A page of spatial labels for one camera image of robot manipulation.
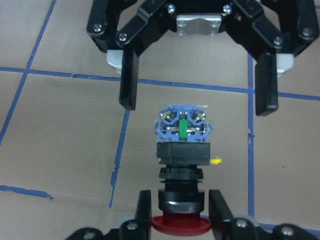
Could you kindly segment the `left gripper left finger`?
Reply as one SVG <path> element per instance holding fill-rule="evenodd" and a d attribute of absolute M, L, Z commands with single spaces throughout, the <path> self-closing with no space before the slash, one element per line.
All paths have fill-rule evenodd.
<path fill-rule="evenodd" d="M 136 240 L 151 238 L 152 197 L 150 190 L 139 192 L 134 221 L 136 223 Z"/>

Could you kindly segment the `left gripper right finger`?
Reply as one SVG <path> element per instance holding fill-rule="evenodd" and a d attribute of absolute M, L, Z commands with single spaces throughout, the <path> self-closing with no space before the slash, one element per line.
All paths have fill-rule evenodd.
<path fill-rule="evenodd" d="M 220 190 L 208 193 L 208 216 L 215 240 L 234 240 L 234 216 Z"/>

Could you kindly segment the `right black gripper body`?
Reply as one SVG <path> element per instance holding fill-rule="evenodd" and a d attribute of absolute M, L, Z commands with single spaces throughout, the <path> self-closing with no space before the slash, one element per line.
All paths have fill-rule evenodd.
<path fill-rule="evenodd" d="M 311 0 L 146 0 L 119 28 L 133 0 L 95 0 L 86 31 L 101 52 L 141 55 L 166 32 L 214 36 L 226 32 L 253 58 L 263 53 L 299 55 L 320 35 Z"/>

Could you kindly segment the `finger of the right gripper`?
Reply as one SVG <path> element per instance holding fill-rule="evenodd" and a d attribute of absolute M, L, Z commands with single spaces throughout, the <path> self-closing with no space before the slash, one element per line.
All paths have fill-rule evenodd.
<path fill-rule="evenodd" d="M 268 116 L 278 109 L 277 58 L 264 52 L 255 66 L 255 114 Z"/>
<path fill-rule="evenodd" d="M 139 60 L 133 50 L 124 50 L 119 91 L 119 103 L 126 110 L 135 110 L 137 101 Z"/>

